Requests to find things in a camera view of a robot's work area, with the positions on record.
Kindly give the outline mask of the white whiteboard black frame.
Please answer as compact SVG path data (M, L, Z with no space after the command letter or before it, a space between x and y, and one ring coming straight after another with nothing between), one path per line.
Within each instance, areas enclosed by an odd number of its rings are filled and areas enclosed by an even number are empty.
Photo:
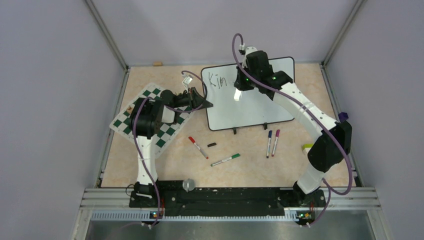
M260 93L257 88L243 91L238 100L235 100L237 89L234 83L237 72L235 63L205 67L201 70L201 77L206 83L206 99L213 104L206 109L207 124L211 131L294 120L287 110Z

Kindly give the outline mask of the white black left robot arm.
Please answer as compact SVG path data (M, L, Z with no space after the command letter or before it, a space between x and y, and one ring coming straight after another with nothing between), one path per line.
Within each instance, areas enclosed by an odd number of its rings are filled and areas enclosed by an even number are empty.
M163 124L176 124L181 113L188 110L178 110L180 107L190 107L200 110L213 107L213 104L201 96L195 87L175 94L171 90L163 90L159 99L150 97L138 98L130 114L129 127L137 149L137 178L133 193L149 207L160 202L160 193L156 182L156 138Z

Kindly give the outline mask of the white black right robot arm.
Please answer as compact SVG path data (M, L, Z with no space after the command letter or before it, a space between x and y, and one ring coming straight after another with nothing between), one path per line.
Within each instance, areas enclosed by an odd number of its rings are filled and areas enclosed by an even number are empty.
M242 62L237 62L234 100L243 91L258 89L274 103L287 110L309 133L314 143L307 154L309 164L295 182L293 200L299 206L307 206L314 198L327 172L341 161L349 160L352 126L338 122L321 111L298 88L292 77L284 71L274 71L266 52L254 46L240 44Z

